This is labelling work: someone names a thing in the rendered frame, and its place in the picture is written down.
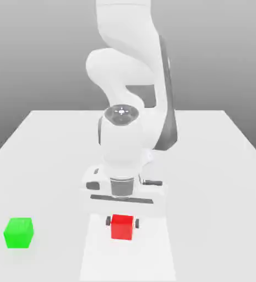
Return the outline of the small red cube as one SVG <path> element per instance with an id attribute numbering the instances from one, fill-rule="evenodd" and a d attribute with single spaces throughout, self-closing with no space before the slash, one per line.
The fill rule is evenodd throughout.
<path id="1" fill-rule="evenodd" d="M 111 221 L 111 238 L 131 240 L 133 237 L 133 216 L 113 214 Z"/>

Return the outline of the small green cube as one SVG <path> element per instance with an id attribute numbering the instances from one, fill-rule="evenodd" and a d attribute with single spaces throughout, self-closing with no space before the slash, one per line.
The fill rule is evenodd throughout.
<path id="1" fill-rule="evenodd" d="M 8 248 L 29 248 L 34 236 L 32 218 L 10 218 L 3 236 Z"/>

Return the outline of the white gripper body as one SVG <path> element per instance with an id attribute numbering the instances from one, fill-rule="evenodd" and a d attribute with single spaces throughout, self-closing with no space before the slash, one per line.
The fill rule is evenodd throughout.
<path id="1" fill-rule="evenodd" d="M 164 193 L 142 189 L 129 197 L 116 197 L 106 191 L 83 191 L 83 211 L 94 214 L 163 214 Z"/>

